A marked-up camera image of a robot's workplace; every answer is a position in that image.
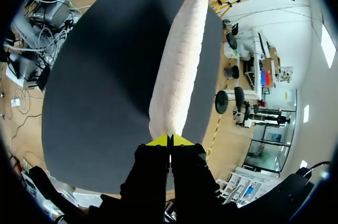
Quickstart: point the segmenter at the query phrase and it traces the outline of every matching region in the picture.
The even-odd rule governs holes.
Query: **foam roll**
[[[185,0],[170,28],[149,106],[153,139],[182,135],[194,89],[208,0]]]

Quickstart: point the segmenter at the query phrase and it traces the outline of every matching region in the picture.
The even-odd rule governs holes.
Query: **desk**
[[[260,46],[259,41],[259,35],[258,31],[256,29],[252,29],[251,31],[248,31],[248,35],[252,35],[252,39],[250,39],[252,42],[251,45],[253,45],[253,72],[246,72],[246,73],[253,73],[255,75],[255,89],[254,90],[243,90],[245,99],[253,99],[253,100],[261,100],[262,99],[262,85],[261,85],[261,74],[260,74],[260,66],[259,61],[264,56],[263,51]],[[227,90],[227,94],[230,98],[234,98],[234,90],[230,89]]]
[[[149,103],[183,1],[97,0],[70,32],[43,103],[42,143],[52,176],[81,189],[119,193],[137,146],[152,140]],[[183,130],[195,143],[209,123],[221,39],[222,22],[210,8]]]

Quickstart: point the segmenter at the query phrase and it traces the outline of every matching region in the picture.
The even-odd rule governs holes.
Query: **office chair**
[[[220,90],[216,94],[215,98],[215,108],[218,114],[224,114],[228,109],[228,104],[230,101],[236,101],[236,105],[233,109],[233,114],[237,114],[241,111],[244,104],[244,92],[240,87],[234,88],[234,99],[229,99],[225,90]]]

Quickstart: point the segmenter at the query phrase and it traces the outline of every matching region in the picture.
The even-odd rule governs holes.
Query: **ceiling light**
[[[304,108],[304,118],[303,118],[303,123],[308,122],[308,109],[309,109],[309,106],[306,105],[305,108]]]
[[[329,173],[328,173],[327,171],[323,171],[322,174],[321,174],[321,177],[322,177],[323,179],[327,179],[327,178],[328,178],[328,175],[329,175]]]
[[[328,65],[328,68],[331,68],[334,55],[336,54],[336,47],[334,46],[334,43],[326,29],[326,27],[323,24],[322,27],[322,49],[326,58],[326,62]]]
[[[304,160],[302,160],[301,166],[299,168],[302,168],[302,167],[307,167],[307,162]]]

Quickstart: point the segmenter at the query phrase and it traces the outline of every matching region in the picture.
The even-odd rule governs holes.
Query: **cardboard box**
[[[263,70],[267,71],[270,78],[270,84],[265,86],[267,88],[273,88],[276,83],[276,77],[279,75],[280,59],[277,56],[276,48],[269,49],[270,58],[265,58],[263,61]]]
[[[269,49],[270,53],[270,59],[272,59],[275,63],[275,75],[279,75],[279,68],[280,68],[280,58],[277,55],[277,50],[276,48],[270,48]]]

